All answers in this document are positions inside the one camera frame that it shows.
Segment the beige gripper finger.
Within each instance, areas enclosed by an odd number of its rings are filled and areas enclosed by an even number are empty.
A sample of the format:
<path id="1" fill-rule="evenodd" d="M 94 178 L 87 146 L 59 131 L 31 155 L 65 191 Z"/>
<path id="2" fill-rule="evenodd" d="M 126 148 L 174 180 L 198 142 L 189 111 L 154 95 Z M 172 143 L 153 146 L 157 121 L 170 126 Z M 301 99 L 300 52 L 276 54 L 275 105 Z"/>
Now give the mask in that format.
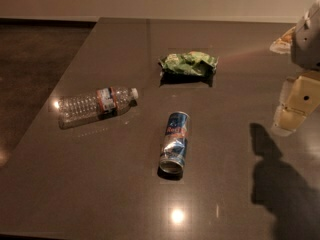
<path id="1" fill-rule="evenodd" d="M 271 45 L 269 50 L 277 54 L 290 54 L 293 34 L 295 28 L 287 30 L 281 37 L 277 38 Z"/>
<path id="2" fill-rule="evenodd" d="M 278 136 L 294 133 L 306 118 L 320 106 L 320 73 L 306 71 L 288 77 L 282 86 L 271 131 Z"/>

